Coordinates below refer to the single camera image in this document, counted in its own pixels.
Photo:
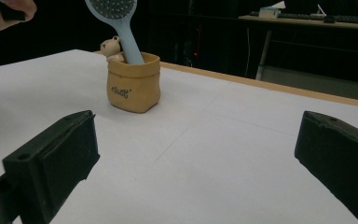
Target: brown container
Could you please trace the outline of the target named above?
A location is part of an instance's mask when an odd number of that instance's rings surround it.
[[[143,53],[144,64],[111,60],[106,83],[111,105],[134,113],[144,113],[160,98],[159,57]]]

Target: white table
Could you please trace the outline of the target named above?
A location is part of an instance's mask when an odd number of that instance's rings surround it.
[[[106,76],[80,50],[0,67],[0,175],[56,120],[96,114],[101,158],[51,223],[358,223],[294,157],[304,110],[358,128],[358,106],[161,68],[160,102],[133,114]]]

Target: desk leg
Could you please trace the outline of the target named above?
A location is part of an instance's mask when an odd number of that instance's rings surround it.
[[[269,52],[269,42],[271,40],[272,31],[268,30],[266,35],[266,42],[264,42],[263,53],[261,54],[260,63],[258,64],[257,74],[255,75],[256,80],[261,80],[264,72],[264,62],[267,58],[267,53]]]

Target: teddy bear figurine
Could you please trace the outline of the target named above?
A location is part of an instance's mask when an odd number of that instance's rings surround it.
[[[116,62],[124,62],[123,55],[120,54],[120,38],[115,35],[112,39],[105,40],[101,44],[101,53],[106,57],[106,61],[114,60]]]

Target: black keyboard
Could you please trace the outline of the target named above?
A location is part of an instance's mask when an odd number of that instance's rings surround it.
[[[258,17],[258,11],[252,11],[249,15]],[[323,21],[324,20],[323,16],[295,14],[295,13],[280,13],[280,14],[278,14],[278,18],[307,20],[307,21]],[[358,17],[355,17],[355,16],[334,16],[334,18],[338,22],[358,24]]]

